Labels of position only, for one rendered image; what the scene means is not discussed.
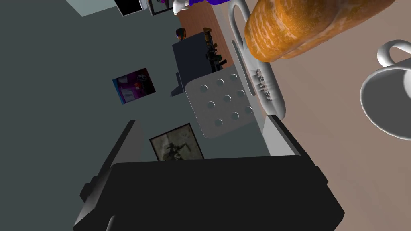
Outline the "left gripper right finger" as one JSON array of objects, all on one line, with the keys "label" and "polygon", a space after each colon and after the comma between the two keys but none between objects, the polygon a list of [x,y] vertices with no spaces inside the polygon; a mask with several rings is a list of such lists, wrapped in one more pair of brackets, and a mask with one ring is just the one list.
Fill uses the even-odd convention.
[{"label": "left gripper right finger", "polygon": [[276,115],[266,117],[262,135],[271,156],[301,155],[295,138]]}]

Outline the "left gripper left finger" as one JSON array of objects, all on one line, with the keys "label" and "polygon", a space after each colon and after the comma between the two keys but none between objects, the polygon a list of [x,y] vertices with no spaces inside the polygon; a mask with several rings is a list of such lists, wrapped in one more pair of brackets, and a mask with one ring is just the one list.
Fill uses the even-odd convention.
[{"label": "left gripper left finger", "polygon": [[104,161],[97,177],[116,163],[139,162],[144,149],[144,132],[138,120],[130,120]]}]

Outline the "white mug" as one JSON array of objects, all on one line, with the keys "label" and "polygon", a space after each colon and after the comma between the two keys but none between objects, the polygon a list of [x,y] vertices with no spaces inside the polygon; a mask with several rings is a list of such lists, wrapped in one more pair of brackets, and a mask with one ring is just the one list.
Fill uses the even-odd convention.
[{"label": "white mug", "polygon": [[361,107],[380,130],[411,141],[411,57],[393,61],[392,47],[411,54],[411,42],[392,40],[377,50],[381,69],[369,75],[360,89]]}]

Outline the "framed sepia wall picture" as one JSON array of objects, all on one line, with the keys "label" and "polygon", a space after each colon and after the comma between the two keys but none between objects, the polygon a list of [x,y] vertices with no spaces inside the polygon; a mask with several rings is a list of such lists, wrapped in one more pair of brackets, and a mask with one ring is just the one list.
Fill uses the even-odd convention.
[{"label": "framed sepia wall picture", "polygon": [[204,159],[190,123],[155,136],[150,143],[158,161]]}]

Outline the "orange-brown bread loaf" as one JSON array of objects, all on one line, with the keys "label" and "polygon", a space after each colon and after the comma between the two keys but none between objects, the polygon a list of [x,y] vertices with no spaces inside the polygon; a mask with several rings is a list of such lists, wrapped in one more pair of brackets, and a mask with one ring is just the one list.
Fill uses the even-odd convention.
[{"label": "orange-brown bread loaf", "polygon": [[258,0],[244,29],[262,62],[290,59],[358,26],[395,0]]}]

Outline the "beige table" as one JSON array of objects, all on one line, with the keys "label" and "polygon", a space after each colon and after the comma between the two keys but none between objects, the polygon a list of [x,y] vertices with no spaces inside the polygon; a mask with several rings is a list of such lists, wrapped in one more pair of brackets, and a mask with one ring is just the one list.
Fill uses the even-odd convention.
[{"label": "beige table", "polygon": [[411,142],[375,127],[359,99],[363,81],[380,68],[377,49],[395,39],[411,42],[411,0],[271,63],[286,103],[283,122],[345,211],[336,231],[411,231]]}]

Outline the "black screen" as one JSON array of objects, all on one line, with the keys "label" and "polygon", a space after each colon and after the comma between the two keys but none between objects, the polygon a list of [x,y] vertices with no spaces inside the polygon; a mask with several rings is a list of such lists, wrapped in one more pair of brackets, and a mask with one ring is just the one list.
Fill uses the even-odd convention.
[{"label": "black screen", "polygon": [[143,10],[140,0],[114,0],[122,16],[127,16]]}]

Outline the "dark cabinet with items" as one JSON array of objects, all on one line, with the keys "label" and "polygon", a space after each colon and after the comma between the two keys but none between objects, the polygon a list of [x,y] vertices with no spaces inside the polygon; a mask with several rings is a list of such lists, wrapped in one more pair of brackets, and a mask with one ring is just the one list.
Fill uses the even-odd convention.
[{"label": "dark cabinet with items", "polygon": [[213,42],[211,32],[210,28],[203,28],[203,32],[184,39],[179,38],[179,41],[172,45],[178,68],[178,86],[172,90],[170,96],[182,94],[190,81],[220,71],[227,63],[218,53],[218,45]]}]

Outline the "purple wall picture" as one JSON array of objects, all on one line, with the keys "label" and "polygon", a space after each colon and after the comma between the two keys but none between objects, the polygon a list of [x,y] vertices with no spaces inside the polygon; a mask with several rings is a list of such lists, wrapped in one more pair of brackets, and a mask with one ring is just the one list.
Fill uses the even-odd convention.
[{"label": "purple wall picture", "polygon": [[147,68],[120,76],[112,82],[122,105],[156,92]]}]

